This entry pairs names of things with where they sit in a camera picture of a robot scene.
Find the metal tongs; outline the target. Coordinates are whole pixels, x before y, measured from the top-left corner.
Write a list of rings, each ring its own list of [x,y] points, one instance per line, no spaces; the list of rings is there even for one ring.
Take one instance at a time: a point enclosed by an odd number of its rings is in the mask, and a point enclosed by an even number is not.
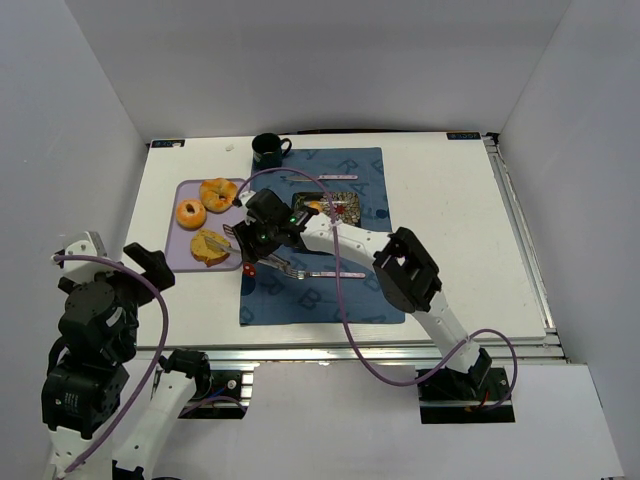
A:
[[[204,241],[208,248],[221,250],[228,254],[238,256],[241,255],[241,251],[239,249],[234,248],[225,239],[219,240],[214,233],[205,233]],[[275,254],[269,255],[265,259],[257,260],[256,264],[261,264],[276,269],[290,278],[304,279],[306,276],[306,273],[304,271],[294,269],[288,261]]]

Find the brown bread slice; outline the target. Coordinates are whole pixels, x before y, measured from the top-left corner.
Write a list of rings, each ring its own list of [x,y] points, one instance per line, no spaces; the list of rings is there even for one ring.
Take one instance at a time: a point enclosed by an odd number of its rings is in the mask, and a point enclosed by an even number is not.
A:
[[[196,261],[204,263],[207,267],[213,267],[224,262],[230,256],[230,254],[221,250],[208,248],[204,241],[205,233],[214,233],[219,240],[225,239],[223,236],[214,231],[208,229],[200,229],[191,239],[190,251],[191,255]]]

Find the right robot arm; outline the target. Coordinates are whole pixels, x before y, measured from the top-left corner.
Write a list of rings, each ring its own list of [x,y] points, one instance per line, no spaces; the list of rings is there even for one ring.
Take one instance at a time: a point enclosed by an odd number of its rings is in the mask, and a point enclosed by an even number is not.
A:
[[[345,259],[367,268],[386,301],[411,315],[443,356],[445,364],[419,382],[455,400],[475,399],[484,390],[492,360],[449,307],[439,267],[411,230],[366,230],[312,207],[294,210],[269,189],[244,192],[233,205],[245,213],[232,227],[244,261],[267,260],[287,246],[332,253],[337,264]]]

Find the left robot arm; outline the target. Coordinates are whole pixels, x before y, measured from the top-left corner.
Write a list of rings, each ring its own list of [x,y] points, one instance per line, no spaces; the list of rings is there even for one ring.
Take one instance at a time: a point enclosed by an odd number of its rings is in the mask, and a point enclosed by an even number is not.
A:
[[[127,401],[121,399],[137,353],[138,313],[157,301],[161,334],[169,327],[161,293],[175,276],[161,251],[124,248],[136,272],[90,241],[57,252],[59,289],[67,296],[59,338],[49,352],[41,393],[42,420],[52,443],[53,479],[151,479],[187,402],[211,388],[207,355],[159,345]]]

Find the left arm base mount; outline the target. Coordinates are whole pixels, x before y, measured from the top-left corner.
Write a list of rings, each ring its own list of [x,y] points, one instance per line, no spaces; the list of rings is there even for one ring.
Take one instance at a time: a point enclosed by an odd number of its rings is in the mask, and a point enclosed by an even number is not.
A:
[[[168,357],[161,355],[153,390],[159,388],[163,374],[181,372],[195,382],[195,394],[187,401],[179,419],[241,420],[247,407],[242,403],[241,370],[213,369],[206,353],[176,349]]]

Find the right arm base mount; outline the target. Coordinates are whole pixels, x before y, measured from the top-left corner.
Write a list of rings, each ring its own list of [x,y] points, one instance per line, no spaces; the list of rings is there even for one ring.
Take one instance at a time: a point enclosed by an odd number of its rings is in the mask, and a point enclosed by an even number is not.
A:
[[[457,382],[445,369],[418,385],[423,425],[501,424],[516,421],[504,368],[492,367],[477,389]]]

